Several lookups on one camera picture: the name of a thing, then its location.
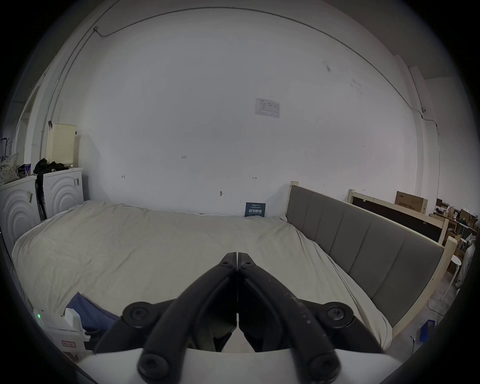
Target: bed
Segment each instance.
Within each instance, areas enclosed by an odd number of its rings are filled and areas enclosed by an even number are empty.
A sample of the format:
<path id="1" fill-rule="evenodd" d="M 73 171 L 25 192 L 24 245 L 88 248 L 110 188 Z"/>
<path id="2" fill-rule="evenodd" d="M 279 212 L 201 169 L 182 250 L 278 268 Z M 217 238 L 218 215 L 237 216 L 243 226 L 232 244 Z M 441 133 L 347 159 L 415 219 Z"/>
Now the bed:
<path id="1" fill-rule="evenodd" d="M 134 301 L 174 299 L 226 253 L 246 252 L 300 299 L 349 305 L 387 348 L 443 275 L 451 244 L 295 185 L 289 196 L 286 216 L 266 218 L 87 201 L 25 233 L 12 261 L 34 308 L 62 313 L 81 292 L 120 315 Z"/>

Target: bag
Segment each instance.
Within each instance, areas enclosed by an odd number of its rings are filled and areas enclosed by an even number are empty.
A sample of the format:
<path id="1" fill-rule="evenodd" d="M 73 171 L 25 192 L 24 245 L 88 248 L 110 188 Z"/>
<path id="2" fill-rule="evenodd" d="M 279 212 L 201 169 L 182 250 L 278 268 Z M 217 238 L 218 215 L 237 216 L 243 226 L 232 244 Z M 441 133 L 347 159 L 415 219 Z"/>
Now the bag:
<path id="1" fill-rule="evenodd" d="M 8 184 L 18 180 L 17 174 L 18 152 L 7 157 L 0 163 L 0 185 Z"/>

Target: white bed sheet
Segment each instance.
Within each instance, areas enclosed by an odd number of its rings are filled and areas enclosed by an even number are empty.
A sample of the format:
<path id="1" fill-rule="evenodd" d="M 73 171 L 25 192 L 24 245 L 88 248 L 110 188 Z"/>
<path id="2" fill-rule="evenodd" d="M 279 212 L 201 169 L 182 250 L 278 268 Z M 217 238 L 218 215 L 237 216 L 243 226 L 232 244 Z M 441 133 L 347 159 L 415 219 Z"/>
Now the white bed sheet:
<path id="1" fill-rule="evenodd" d="M 25 233 L 12 259 L 34 308 L 63 313 L 81 292 L 121 315 L 174 299 L 228 252 L 246 252 L 298 298 L 340 301 L 385 349 L 392 327 L 366 293 L 285 218 L 201 216 L 85 202 Z"/>

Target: gray upholstered headboard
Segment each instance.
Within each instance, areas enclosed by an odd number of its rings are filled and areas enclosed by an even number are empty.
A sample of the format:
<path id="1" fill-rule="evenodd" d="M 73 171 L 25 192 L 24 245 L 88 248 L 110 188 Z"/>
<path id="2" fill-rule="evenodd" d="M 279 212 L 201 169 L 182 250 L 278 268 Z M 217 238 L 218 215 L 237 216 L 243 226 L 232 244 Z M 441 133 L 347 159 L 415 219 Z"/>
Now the gray upholstered headboard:
<path id="1" fill-rule="evenodd" d="M 365 209 L 295 185 L 287 220 L 357 282 L 391 326 L 417 301 L 434 272 L 438 274 L 441 259 L 445 264 L 444 248 L 438 243 Z M 443 273 L 448 262 L 440 268 Z"/>

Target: wall cable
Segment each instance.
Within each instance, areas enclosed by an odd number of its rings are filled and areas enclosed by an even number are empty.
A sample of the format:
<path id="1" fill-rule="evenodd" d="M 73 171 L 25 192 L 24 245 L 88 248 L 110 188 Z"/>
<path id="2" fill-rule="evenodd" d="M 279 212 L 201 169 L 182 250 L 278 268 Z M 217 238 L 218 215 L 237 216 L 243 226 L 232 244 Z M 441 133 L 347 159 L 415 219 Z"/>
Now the wall cable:
<path id="1" fill-rule="evenodd" d="M 117 0 L 116 2 L 114 2 L 108 9 L 106 9 L 95 21 L 92 25 L 95 25 L 99 20 L 100 18 L 105 15 L 114 5 L 116 5 L 120 0 Z M 277 16 L 277 17 L 280 17 L 282 19 L 286 19 L 286 20 L 290 20 L 290 21 L 293 21 L 295 23 L 299 23 L 301 25 L 304 25 L 310 29 L 313 29 L 317 32 L 320 32 L 322 34 L 324 34 L 325 36 L 328 36 L 330 37 L 331 39 L 335 40 L 336 42 L 340 43 L 341 45 L 345 46 L 346 48 L 348 48 L 349 50 L 351 50 L 353 53 L 355 53 L 357 56 L 359 56 L 360 58 L 362 58 L 366 63 L 368 63 L 373 69 L 375 69 L 389 84 L 390 86 L 397 92 L 397 94 L 401 97 L 401 99 L 404 101 L 404 103 L 414 112 L 417 112 L 419 115 L 420 115 L 420 118 L 424 121 L 430 121 L 430 122 L 433 122 L 435 124 L 435 127 L 436 127 L 436 130 L 437 130 L 437 139 L 438 139 L 438 156 L 439 156 L 439 171 L 438 171 L 438 174 L 439 174 L 439 181 L 438 181 L 438 186 L 437 186 L 437 198 L 438 198 L 438 189 L 439 189 L 439 185 L 440 185 L 440 134 L 438 132 L 438 125 L 437 125 L 437 122 L 435 120 L 431 120 L 431 119 L 426 119 L 424 118 L 423 116 L 423 113 L 421 111 L 419 111 L 418 109 L 416 108 L 413 108 L 410 103 L 403 97 L 403 95 L 400 93 L 400 91 L 392 84 L 392 82 L 377 68 L 375 67 L 375 65 L 373 65 L 366 57 L 364 57 L 363 55 L 361 55 L 360 53 L 358 53 L 356 50 L 354 50 L 352 47 L 350 47 L 349 45 L 347 45 L 346 43 L 344 43 L 343 41 L 339 40 L 338 38 L 334 37 L 333 35 L 325 32 L 325 31 L 322 31 L 321 29 L 318 29 L 318 28 L 315 28 L 314 26 L 312 25 L 309 25 L 307 23 L 304 23 L 302 21 L 299 21 L 299 20 L 295 20 L 291 17 L 287 17 L 287 16 L 283 16 L 283 15 L 280 15 L 278 13 L 273 13 L 273 12 L 268 12 L 268 11 L 262 11 L 262 10 L 258 10 L 258 9 L 253 9 L 253 8 L 245 8 L 245 7 L 229 7 L 229 6 L 205 6 L 205 7 L 190 7 L 190 8 L 184 8 L 184 9 L 179 9 L 179 10 L 175 10 L 175 11 L 168 11 L 168 12 L 162 12 L 162 13 L 158 13 L 158 14 L 155 14 L 155 15 L 152 15 L 152 16 L 148 16 L 148 17 L 145 17 L 143 19 L 140 19 L 140 20 L 137 20 L 133 23 L 130 23 L 130 24 L 127 24 L 119 29 L 116 29 L 115 31 L 113 32 L 110 32 L 106 35 L 103 35 L 101 34 L 99 31 L 98 31 L 98 26 L 94 26 L 93 27 L 93 31 L 92 33 L 90 34 L 90 36 L 87 38 L 87 40 L 82 44 L 82 46 L 80 47 L 79 51 L 77 52 L 77 54 L 75 55 L 75 57 L 73 58 L 72 60 L 72 63 L 70 64 L 70 67 L 69 69 L 67 70 L 67 75 L 70 71 L 70 68 L 72 67 L 73 63 L 75 62 L 78 54 L 80 53 L 80 51 L 82 50 L 82 48 L 85 46 L 86 42 L 89 40 L 89 38 L 92 36 L 93 33 L 96 33 L 97 35 L 99 35 L 100 37 L 109 37 L 109 36 L 112 36 L 113 34 L 125 29 L 125 28 L 128 28 L 130 26 L 133 26 L 135 24 L 138 24 L 138 23 L 141 23 L 143 21 L 146 21 L 146 20 L 150 20 L 150 19 L 153 19 L 153 18 L 156 18 L 156 17 L 160 17 L 160 16 L 164 16 L 164 15 L 168 15 L 168 14 L 171 14 L 171 13 L 178 13 L 178 12 L 185 12 L 185 11 L 195 11 L 195 10 L 203 10 L 203 9 L 234 9 L 234 10 L 241 10 L 241 11 L 251 11 L 251 12 L 258 12 L 258 13 L 264 13 L 264 14 L 268 14 L 268 15 L 271 15 L 271 16 Z M 67 66 L 67 63 L 68 61 L 70 60 L 70 58 L 72 57 L 74 51 L 77 49 L 77 47 L 79 46 L 80 42 L 83 40 L 83 38 L 87 35 L 88 31 L 85 32 L 85 34 L 82 36 L 82 38 L 80 39 L 80 41 L 77 43 L 77 45 L 75 46 L 75 48 L 73 49 L 72 53 L 70 54 L 70 56 L 68 57 L 67 61 L 65 62 L 65 65 L 57 79 L 57 82 L 55 83 L 55 86 L 54 86 L 54 89 L 52 91 L 52 96 L 50 98 L 50 102 L 48 104 L 48 108 L 47 108 L 47 111 L 50 109 L 50 103 L 53 99 L 53 96 L 55 94 L 55 90 L 57 88 L 57 85 L 58 85 L 58 82 L 60 80 L 60 77 L 62 76 L 63 74 L 63 71 L 65 70 L 66 66 Z M 52 110 L 52 113 L 51 113 L 51 117 L 50 119 L 53 118 L 53 113 L 55 111 L 55 106 L 57 104 L 57 101 L 59 99 L 59 96 L 60 96 L 60 91 L 63 87 L 63 84 L 65 83 L 65 78 L 63 79 L 63 82 L 62 82 L 62 85 L 60 86 L 60 89 L 58 91 L 58 94 L 57 94 L 57 98 L 56 98 L 56 101 L 54 103 L 54 106 L 53 106 L 53 110 Z M 43 142 L 43 133 L 44 133 L 44 129 L 45 129 L 45 124 L 47 123 L 47 114 L 45 114 L 45 121 L 44 121 L 44 124 L 43 124 L 43 128 L 42 128 L 42 138 L 41 138 L 41 141 L 40 141 L 40 151 L 41 151 L 41 146 L 42 146 L 42 142 Z"/>
<path id="2" fill-rule="evenodd" d="M 155 14 L 155 15 L 152 15 L 152 16 L 148 16 L 148 17 L 145 17 L 141 20 L 137 20 L 133 23 L 130 23 L 130 24 L 127 24 L 125 26 L 123 26 L 122 28 L 119 28 L 119 29 L 116 29 L 115 31 L 113 32 L 110 32 L 106 35 L 102 35 L 99 31 L 98 31 L 98 26 L 95 26 L 94 27 L 94 31 L 97 33 L 97 35 L 99 35 L 100 37 L 109 37 L 109 36 L 112 36 L 114 35 L 115 33 L 125 29 L 125 28 L 128 28 L 132 25 L 135 25 L 135 24 L 138 24 L 138 23 L 141 23 L 143 21 L 146 21 L 146 20 L 150 20 L 150 19 L 153 19 L 155 17 L 159 17 L 159 16 L 164 16 L 164 15 L 168 15 L 168 14 L 171 14 L 171 13 L 177 13 L 177 12 L 184 12 L 184 11 L 195 11 L 195 10 L 202 10 L 202 9 L 236 9 L 236 10 L 241 10 L 241 11 L 252 11 L 252 12 L 258 12 L 258 13 L 264 13 L 264 14 L 268 14 L 268 15 L 271 15 L 271 16 L 277 16 L 277 17 L 280 17 L 282 19 L 286 19 L 286 20 L 290 20 L 290 21 L 293 21 L 295 23 L 299 23 L 299 24 L 302 24 L 308 28 L 311 28 L 317 32 L 320 32 L 330 38 L 332 38 L 333 40 L 337 41 L 338 43 L 342 44 L 343 46 L 345 46 L 346 48 L 350 49 L 353 53 L 355 53 L 356 55 L 360 56 L 363 60 L 365 60 L 369 65 L 371 65 L 390 85 L 391 87 L 398 93 L 398 95 L 402 98 L 402 100 L 405 102 L 405 104 L 413 111 L 415 112 L 418 112 L 420 114 L 420 117 L 425 120 L 425 121 L 431 121 L 431 122 L 434 122 L 435 125 L 437 125 L 436 121 L 435 120 L 431 120 L 431 119 L 426 119 L 423 117 L 423 114 L 422 112 L 420 112 L 418 109 L 415 109 L 413 108 L 409 102 L 403 97 L 403 95 L 400 93 L 400 91 L 392 84 L 392 82 L 390 80 L 388 80 L 388 78 L 377 68 L 375 67 L 368 59 L 366 59 L 363 55 L 361 55 L 360 53 L 358 53 L 356 50 L 354 50 L 352 47 L 348 46 L 346 43 L 344 43 L 343 41 L 337 39 L 336 37 L 332 36 L 331 34 L 325 32 L 325 31 L 322 31 L 321 29 L 318 29 L 318 28 L 315 28 L 314 26 L 312 25 L 309 25 L 307 23 L 304 23 L 302 21 L 298 21 L 298 20 L 295 20 L 291 17 L 287 17 L 287 16 L 283 16 L 283 15 L 280 15 L 278 13 L 273 13 L 273 12 L 268 12 L 268 11 L 262 11 L 262 10 L 258 10 L 258 9 L 253 9 L 253 8 L 244 8 L 244 7 L 228 7 L 228 6 L 207 6 L 207 7 L 191 7 L 191 8 L 184 8 L 184 9 L 179 9 L 179 10 L 176 10 L 176 11 L 168 11 L 168 12 L 162 12 L 162 13 L 158 13 L 158 14 Z"/>
<path id="3" fill-rule="evenodd" d="M 102 18 L 102 16 L 103 16 L 104 14 L 106 14 L 113 6 L 114 6 L 115 4 L 117 4 L 119 1 L 120 1 L 120 0 L 117 0 L 117 1 L 114 2 L 112 5 L 110 5 L 110 6 L 92 23 L 92 25 L 95 25 L 95 24 L 98 22 L 98 20 L 100 20 L 100 19 Z M 72 55 L 73 55 L 73 53 L 75 52 L 75 50 L 77 49 L 77 47 L 80 45 L 81 41 L 84 39 L 84 37 L 85 37 L 85 36 L 88 34 L 88 32 L 90 31 L 90 28 L 88 28 L 88 29 L 86 30 L 86 32 L 84 33 L 84 35 L 82 36 L 82 38 L 78 41 L 78 43 L 77 43 L 77 44 L 75 45 L 75 47 L 73 48 L 72 52 L 70 53 L 70 55 L 69 55 L 68 58 L 67 58 L 67 61 L 65 61 L 65 64 L 63 65 L 62 70 L 60 71 L 60 75 L 58 76 L 57 81 L 55 82 L 55 86 L 53 87 L 52 95 L 50 96 L 50 101 L 48 102 L 47 111 L 45 112 L 45 118 L 43 119 L 42 134 L 41 134 L 41 136 L 40 136 L 40 153 L 39 153 L 39 156 L 42 156 L 43 133 L 44 133 L 44 131 L 45 131 L 45 125 L 46 125 L 46 123 L 47 123 L 48 111 L 50 110 L 50 105 L 51 105 L 52 100 L 53 100 L 53 95 L 55 94 L 55 91 L 56 91 L 56 89 L 57 89 L 57 85 L 58 85 L 58 83 L 59 83 L 59 81 L 60 81 L 60 78 L 61 78 L 62 75 L 63 75 L 63 71 L 64 71 L 65 68 L 67 67 L 67 64 L 68 64 L 70 58 L 72 57 Z M 85 45 L 85 43 L 84 43 L 84 44 L 82 45 L 82 47 L 79 49 L 78 53 L 80 53 L 80 51 L 82 50 L 82 48 L 84 47 L 84 45 Z M 75 57 L 74 57 L 71 65 L 70 65 L 70 68 L 72 67 L 73 63 L 75 62 L 75 59 L 77 58 L 78 53 L 75 55 Z M 57 95 L 57 101 L 58 101 L 59 96 L 60 96 L 60 91 L 58 92 L 58 95 Z M 51 114 L 51 116 L 50 116 L 50 119 L 53 118 L 53 113 L 54 113 L 54 111 L 55 111 L 55 106 L 57 105 L 57 101 L 55 101 L 55 104 L 53 105 L 53 110 L 52 110 L 52 114 Z"/>
<path id="4" fill-rule="evenodd" d="M 419 93 L 419 90 L 417 88 L 417 85 L 415 84 L 415 80 L 413 78 L 413 75 L 412 75 L 412 71 L 410 70 L 410 68 L 408 69 L 408 73 L 410 73 L 410 77 L 412 78 L 412 82 L 413 82 L 413 85 L 415 86 L 415 91 L 417 91 L 417 96 L 419 98 L 419 102 L 420 102 L 420 109 L 422 110 L 422 112 L 426 112 L 427 109 L 425 109 L 423 107 L 423 104 L 421 102 L 421 99 L 420 99 L 420 93 Z M 430 119 L 424 119 L 425 121 L 433 121 L 435 123 L 435 129 L 437 130 L 437 147 L 438 147 L 438 180 L 437 180 L 437 199 L 438 199 L 438 191 L 440 189 L 440 133 L 438 132 L 438 125 L 437 123 L 434 121 L 434 120 L 430 120 Z"/>

